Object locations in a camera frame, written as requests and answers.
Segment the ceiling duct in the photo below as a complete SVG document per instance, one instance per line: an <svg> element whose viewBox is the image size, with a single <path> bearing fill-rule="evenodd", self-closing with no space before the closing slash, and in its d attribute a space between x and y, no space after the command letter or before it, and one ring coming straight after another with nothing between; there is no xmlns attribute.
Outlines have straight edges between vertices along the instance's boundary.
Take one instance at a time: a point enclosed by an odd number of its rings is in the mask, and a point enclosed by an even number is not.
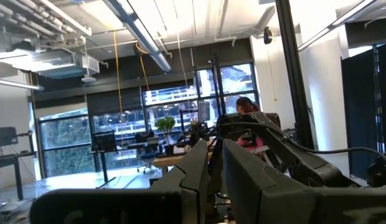
<svg viewBox="0 0 386 224"><path fill-rule="evenodd" d="M131 32L142 47L148 50L150 56L165 72L171 71L165 56L158 49L156 43L145 28L137 13L127 0L103 0L116 17Z"/></svg>
<svg viewBox="0 0 386 224"><path fill-rule="evenodd" d="M12 52L0 53L0 62L8 63L14 68L37 72L50 78L69 78L84 76L87 73L100 72L99 62L84 54L72 54L67 50L55 49L45 52L29 52L16 49Z"/></svg>

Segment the steel column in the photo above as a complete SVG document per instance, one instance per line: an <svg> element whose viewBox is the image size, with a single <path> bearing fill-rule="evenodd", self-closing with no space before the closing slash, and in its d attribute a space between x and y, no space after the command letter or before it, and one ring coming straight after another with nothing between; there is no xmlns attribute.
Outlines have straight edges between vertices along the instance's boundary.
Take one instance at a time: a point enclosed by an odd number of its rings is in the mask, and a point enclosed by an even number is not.
<svg viewBox="0 0 386 224"><path fill-rule="evenodd" d="M304 81L299 63L298 47L295 37L293 18L291 16L290 2L276 0L281 40L285 53L288 80L293 100L296 132L299 143L313 149L311 123L309 120L308 104L304 89Z"/></svg>

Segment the black office chair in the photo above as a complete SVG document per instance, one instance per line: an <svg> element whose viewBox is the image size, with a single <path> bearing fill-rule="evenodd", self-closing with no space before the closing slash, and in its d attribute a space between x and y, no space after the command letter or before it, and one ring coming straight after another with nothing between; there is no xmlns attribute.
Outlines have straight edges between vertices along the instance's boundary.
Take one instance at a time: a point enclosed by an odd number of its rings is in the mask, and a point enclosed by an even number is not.
<svg viewBox="0 0 386 224"><path fill-rule="evenodd" d="M154 138L154 132L152 130L145 133L136 133L135 140L136 143L144 143L147 142L148 145L144 147L144 153L138 151L138 158L144 161L145 163L137 168L137 171L140 172L139 168L144 167L143 174L146 174L146 169L151 169L153 165L153 161L156 159L158 155L158 142L152 142L152 138Z"/></svg>

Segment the lamp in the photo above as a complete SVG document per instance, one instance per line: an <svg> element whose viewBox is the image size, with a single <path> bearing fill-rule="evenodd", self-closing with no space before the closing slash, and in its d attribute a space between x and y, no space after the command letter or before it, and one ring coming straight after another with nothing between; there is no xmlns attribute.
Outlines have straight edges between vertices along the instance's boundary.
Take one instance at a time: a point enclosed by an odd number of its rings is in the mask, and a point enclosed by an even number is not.
<svg viewBox="0 0 386 224"><path fill-rule="evenodd" d="M360 16L369 6L371 6L375 2L377 2L377 0L363 0L361 3L359 3L358 5L353 7L350 11L346 12L340 18L336 19L334 22L332 22L330 25L328 25L321 32L317 33L315 36L313 36L308 41L306 41L301 46L299 46L298 47L298 52L306 49L307 47L309 47L315 41L319 40L324 35L330 33L335 28L343 25L343 23L345 23L349 19L352 19L352 18Z"/></svg>
<svg viewBox="0 0 386 224"><path fill-rule="evenodd" d="M0 85L7 85L7 86L18 87L18 88L26 88L29 90L37 90L37 91L44 90L44 87L42 87L42 86L35 86L35 85L30 85L30 84L25 84L25 83L11 82L11 81L1 80L1 79L0 79Z"/></svg>
<svg viewBox="0 0 386 224"><path fill-rule="evenodd" d="M137 13L127 0L103 0L114 15L128 28L142 47L148 50L150 56L165 72L171 71L166 58L158 49L149 31L145 28Z"/></svg>

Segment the person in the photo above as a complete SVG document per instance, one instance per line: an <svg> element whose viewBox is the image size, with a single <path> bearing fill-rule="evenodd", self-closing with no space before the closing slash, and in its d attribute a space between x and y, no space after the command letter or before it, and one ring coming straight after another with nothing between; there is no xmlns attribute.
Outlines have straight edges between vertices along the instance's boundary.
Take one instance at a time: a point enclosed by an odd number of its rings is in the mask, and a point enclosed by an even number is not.
<svg viewBox="0 0 386 224"><path fill-rule="evenodd" d="M247 114L247 113L256 112L259 110L260 110L259 107L246 96L240 97L236 101L236 112L238 112L239 114ZM264 146L262 139L258 137L256 137L256 144L257 144L256 146L250 146L252 145L252 142L243 140L243 136L241 136L237 140L237 144L245 147L249 151L254 151L257 148Z"/></svg>

